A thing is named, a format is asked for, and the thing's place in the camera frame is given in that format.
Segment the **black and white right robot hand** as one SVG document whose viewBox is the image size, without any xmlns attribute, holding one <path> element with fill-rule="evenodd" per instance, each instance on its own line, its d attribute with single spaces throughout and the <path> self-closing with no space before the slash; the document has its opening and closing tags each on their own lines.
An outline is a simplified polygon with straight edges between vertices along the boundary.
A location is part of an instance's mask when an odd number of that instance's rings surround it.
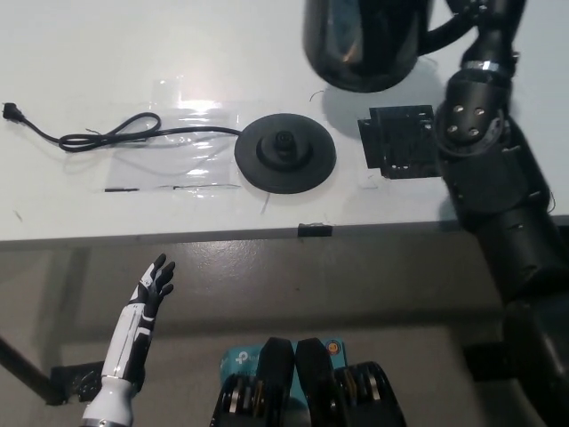
<svg viewBox="0 0 569 427">
<path fill-rule="evenodd" d="M 525 0 L 447 1 L 457 18 L 477 27 L 477 37 L 461 58 L 461 69 L 479 69 L 512 77 L 519 54 L 513 43 Z"/>
</svg>

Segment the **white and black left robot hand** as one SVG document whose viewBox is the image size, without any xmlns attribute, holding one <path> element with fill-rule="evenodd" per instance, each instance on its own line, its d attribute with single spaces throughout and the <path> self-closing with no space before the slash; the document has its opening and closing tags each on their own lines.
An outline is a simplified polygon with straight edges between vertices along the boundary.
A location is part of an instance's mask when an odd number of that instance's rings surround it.
<svg viewBox="0 0 569 427">
<path fill-rule="evenodd" d="M 173 290 L 174 269 L 175 263 L 160 254 L 143 273 L 116 323 L 102 376 L 141 388 L 156 316 L 163 299 Z"/>
</svg>

